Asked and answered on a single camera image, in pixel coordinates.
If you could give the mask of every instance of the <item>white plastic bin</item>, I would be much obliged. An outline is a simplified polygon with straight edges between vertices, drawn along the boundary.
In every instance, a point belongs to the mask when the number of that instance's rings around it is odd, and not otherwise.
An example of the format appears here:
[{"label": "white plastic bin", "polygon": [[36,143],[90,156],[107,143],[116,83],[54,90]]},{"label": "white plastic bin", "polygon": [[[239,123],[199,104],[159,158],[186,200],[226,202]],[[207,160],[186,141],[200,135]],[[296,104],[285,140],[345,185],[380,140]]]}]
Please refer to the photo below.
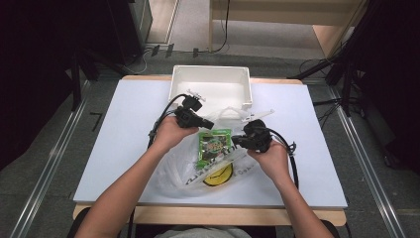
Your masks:
[{"label": "white plastic bin", "polygon": [[[232,106],[247,110],[253,105],[250,72],[247,67],[176,65],[173,67],[169,99],[190,89],[206,99],[196,112],[207,116],[215,111]],[[173,104],[181,105],[183,98]]]}]

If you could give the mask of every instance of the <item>plastic bag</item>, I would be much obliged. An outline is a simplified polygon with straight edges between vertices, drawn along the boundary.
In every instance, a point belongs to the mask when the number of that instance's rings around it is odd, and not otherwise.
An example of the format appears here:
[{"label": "plastic bag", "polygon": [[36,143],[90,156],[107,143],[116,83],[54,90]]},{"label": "plastic bag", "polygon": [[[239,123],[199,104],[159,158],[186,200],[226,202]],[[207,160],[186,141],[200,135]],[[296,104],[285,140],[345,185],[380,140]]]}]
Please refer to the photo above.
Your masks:
[{"label": "plastic bag", "polygon": [[[232,111],[227,108],[214,112],[205,118],[215,123],[213,130],[227,129],[231,131],[232,135],[243,133],[242,129],[245,123],[241,121],[241,116],[235,110]],[[201,129],[199,133],[202,132],[208,132],[208,130]],[[225,146],[223,152],[219,153],[211,163],[197,168],[197,162],[201,155],[199,140],[198,133],[184,138],[160,161],[155,171],[157,186],[163,188],[167,194],[175,189],[182,190],[185,195],[203,194],[203,192],[209,192],[215,187],[240,181],[241,177],[247,175],[257,164],[253,158],[248,156],[246,149],[229,145]],[[217,186],[211,186],[211,184],[204,182],[206,178],[216,172],[221,174],[224,168],[226,168],[225,170],[232,170],[232,175],[226,182]]]}]

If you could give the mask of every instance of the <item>black tape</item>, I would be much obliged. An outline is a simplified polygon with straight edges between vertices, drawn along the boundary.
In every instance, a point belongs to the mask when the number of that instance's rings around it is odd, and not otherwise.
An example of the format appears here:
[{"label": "black tape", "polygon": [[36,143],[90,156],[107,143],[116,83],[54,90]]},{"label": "black tape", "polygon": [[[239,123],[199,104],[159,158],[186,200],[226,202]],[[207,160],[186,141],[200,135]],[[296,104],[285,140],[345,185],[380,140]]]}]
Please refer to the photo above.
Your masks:
[{"label": "black tape", "polygon": [[174,44],[170,44],[170,45],[167,47],[167,51],[166,51],[166,56],[165,56],[165,58],[169,58],[170,56],[172,56],[173,45],[174,45]]},{"label": "black tape", "polygon": [[152,57],[158,54],[158,49],[160,48],[160,45],[157,45],[154,47],[154,50],[152,51]]},{"label": "black tape", "polygon": [[192,51],[192,57],[193,58],[197,58],[198,57],[198,48],[194,48],[194,50]]}]

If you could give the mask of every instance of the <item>metal rail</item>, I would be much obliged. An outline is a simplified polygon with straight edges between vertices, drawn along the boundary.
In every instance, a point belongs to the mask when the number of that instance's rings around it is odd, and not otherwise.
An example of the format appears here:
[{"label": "metal rail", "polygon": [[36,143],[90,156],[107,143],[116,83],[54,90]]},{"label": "metal rail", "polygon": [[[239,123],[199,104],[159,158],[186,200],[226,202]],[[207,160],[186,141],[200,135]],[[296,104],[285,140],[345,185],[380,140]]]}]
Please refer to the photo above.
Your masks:
[{"label": "metal rail", "polygon": [[[332,98],[340,97],[340,93],[338,92],[336,87],[330,87],[330,93]],[[346,113],[341,108],[338,109],[338,114],[349,137],[349,140],[352,144],[352,147],[356,153],[356,157],[362,168],[362,172],[364,173],[365,178],[367,180],[367,185],[370,188],[370,191],[376,202],[377,208],[379,209],[379,212],[382,215],[383,221],[386,225],[386,228],[388,229],[389,235],[391,237],[398,238],[406,237],[403,228],[398,220],[398,216],[396,215],[396,212],[388,196],[386,195],[386,192],[383,189],[382,184],[380,183],[372,164],[370,163],[368,154],[353,124],[352,118],[347,117]]]},{"label": "metal rail", "polygon": [[84,106],[86,105],[86,97],[89,91],[90,83],[86,80],[82,88],[82,95],[84,95],[83,99],[81,100],[76,110],[71,112],[64,126],[64,129],[61,132],[61,135],[59,136],[55,146],[50,151],[49,160],[47,161],[47,164],[44,167],[44,170],[41,173],[37,184],[35,185],[31,195],[24,205],[19,220],[16,223],[12,234],[10,235],[11,238],[27,236],[32,222],[34,221],[34,218],[38,212],[38,209],[40,208],[41,203],[43,202],[43,199],[47,193],[56,169],[61,161],[65,148],[70,141],[71,135],[73,134],[77,122],[79,121],[83,112]]}]

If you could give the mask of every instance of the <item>black stand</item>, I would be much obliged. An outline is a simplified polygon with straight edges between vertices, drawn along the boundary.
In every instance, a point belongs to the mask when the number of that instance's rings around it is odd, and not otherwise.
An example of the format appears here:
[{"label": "black stand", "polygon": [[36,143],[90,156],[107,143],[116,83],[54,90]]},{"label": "black stand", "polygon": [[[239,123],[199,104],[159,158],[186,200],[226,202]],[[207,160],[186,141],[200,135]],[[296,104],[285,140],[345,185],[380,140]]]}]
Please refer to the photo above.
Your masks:
[{"label": "black stand", "polygon": [[93,52],[92,50],[77,50],[71,58],[71,80],[73,87],[73,105],[71,107],[71,111],[75,111],[81,102],[79,70],[81,69],[84,72],[88,80],[97,80],[99,77],[99,71],[97,70],[93,60],[90,58],[103,63],[119,73],[121,76],[128,75],[128,73],[122,68],[116,66],[113,62]]},{"label": "black stand", "polygon": [[342,102],[346,115],[350,117],[349,112],[349,100],[352,86],[353,75],[356,73],[355,62],[357,61],[356,53],[358,45],[363,40],[363,36],[366,34],[368,23],[375,16],[375,13],[380,7],[380,1],[371,0],[368,3],[367,11],[362,17],[359,24],[355,27],[354,32],[344,44],[343,48],[330,59],[324,59],[317,65],[314,65],[297,75],[288,77],[293,79],[304,79],[305,77],[312,75],[313,73],[322,70],[323,68],[331,65],[331,70],[325,77],[328,85],[336,85],[337,82],[344,76],[344,85],[342,91]]}]

